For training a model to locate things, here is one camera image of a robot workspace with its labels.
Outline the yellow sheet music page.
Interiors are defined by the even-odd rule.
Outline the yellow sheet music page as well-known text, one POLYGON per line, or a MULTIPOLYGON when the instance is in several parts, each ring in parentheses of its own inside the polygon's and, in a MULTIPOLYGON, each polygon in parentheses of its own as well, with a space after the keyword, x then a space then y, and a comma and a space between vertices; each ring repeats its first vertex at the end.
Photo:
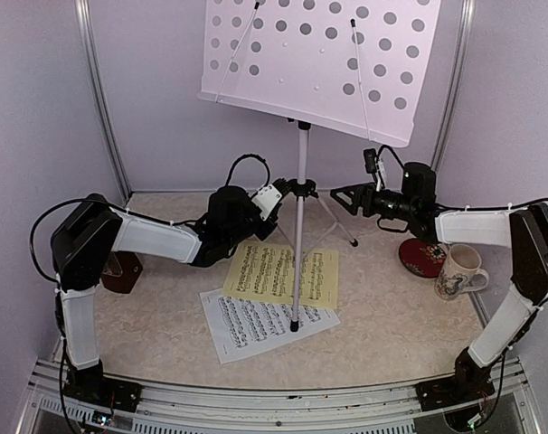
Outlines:
MULTIPOLYGON (((337 308, 338 260, 336 250, 314 249, 302 260, 299 304, 337 308)), ((245 241, 235 251, 222 294, 271 304, 293 303, 294 251, 288 245, 245 241)))

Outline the white perforated music stand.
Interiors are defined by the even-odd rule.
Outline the white perforated music stand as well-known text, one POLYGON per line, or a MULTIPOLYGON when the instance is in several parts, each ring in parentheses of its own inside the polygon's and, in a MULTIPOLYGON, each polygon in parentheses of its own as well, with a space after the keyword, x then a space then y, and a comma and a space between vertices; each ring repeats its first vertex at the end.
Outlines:
POLYGON ((438 1, 209 1, 199 98, 403 148, 438 1))

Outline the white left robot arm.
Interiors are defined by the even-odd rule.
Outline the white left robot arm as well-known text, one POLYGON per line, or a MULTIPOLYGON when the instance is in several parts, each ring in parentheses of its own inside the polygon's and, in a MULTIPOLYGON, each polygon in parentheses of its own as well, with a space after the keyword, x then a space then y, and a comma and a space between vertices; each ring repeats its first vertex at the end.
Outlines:
POLYGON ((104 401, 111 383, 103 375, 95 328, 95 296, 111 271, 121 280, 113 290, 130 292, 142 270, 140 256, 209 268, 230 258, 243 241, 266 240, 276 229, 290 183, 279 178, 249 194, 226 184, 210 195, 197 220, 170 222, 110 203, 92 193, 73 199, 74 210, 50 238, 56 285, 56 317, 64 361, 72 383, 94 402, 104 401))

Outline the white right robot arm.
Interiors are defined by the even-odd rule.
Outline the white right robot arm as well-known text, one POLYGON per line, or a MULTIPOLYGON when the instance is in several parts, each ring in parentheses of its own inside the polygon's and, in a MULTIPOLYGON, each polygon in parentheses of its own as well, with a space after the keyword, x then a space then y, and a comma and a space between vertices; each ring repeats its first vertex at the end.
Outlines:
POLYGON ((402 186, 379 184, 378 165, 370 164, 369 183, 331 191, 350 214, 404 222, 406 231, 428 244, 500 251, 510 261, 508 285, 481 334, 457 357, 447 392, 466 401, 487 382, 490 369, 529 330, 548 302, 548 198, 496 208, 446 207, 436 199, 436 173, 427 165, 407 163, 402 186))

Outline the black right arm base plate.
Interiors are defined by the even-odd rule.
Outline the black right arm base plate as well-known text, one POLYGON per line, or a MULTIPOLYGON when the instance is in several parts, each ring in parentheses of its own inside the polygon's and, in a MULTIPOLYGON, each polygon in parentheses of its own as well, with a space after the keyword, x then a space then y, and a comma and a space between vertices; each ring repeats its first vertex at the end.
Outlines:
POLYGON ((415 386, 422 411, 439 410, 493 395, 495 387, 489 380, 475 386, 459 383, 453 376, 419 382, 415 386))

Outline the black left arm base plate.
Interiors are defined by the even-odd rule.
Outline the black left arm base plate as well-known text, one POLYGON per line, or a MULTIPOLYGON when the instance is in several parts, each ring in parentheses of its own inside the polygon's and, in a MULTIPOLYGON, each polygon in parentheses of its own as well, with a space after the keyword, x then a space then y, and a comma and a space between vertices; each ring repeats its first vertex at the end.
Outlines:
POLYGON ((139 383, 109 377, 67 381, 63 394, 110 410, 135 413, 143 388, 139 383))

